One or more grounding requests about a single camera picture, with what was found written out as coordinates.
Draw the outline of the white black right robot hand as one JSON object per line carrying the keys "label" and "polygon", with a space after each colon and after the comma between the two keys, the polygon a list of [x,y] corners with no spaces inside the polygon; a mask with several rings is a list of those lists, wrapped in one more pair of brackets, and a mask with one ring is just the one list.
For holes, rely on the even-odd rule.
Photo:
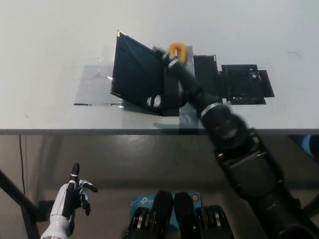
{"label": "white black right robot hand", "polygon": [[147,106],[155,110],[170,110],[183,107],[186,103],[191,103],[195,109],[203,110],[206,106],[219,101],[217,96],[213,96],[197,82],[196,78],[168,52],[154,47],[156,56],[161,59],[163,66],[174,80],[178,80],[182,86],[181,96],[173,95],[165,97],[162,95],[150,96],[147,99]]}

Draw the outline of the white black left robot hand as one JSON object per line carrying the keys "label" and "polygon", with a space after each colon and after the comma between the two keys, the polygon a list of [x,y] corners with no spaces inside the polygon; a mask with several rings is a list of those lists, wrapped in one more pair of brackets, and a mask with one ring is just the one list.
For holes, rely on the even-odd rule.
{"label": "white black left robot hand", "polygon": [[75,216],[75,210],[82,208],[86,216],[90,215],[91,204],[88,190],[97,193],[98,189],[89,181],[79,179],[80,165],[75,163],[70,173],[68,183],[62,185],[54,201],[50,215],[60,215],[68,221]]}

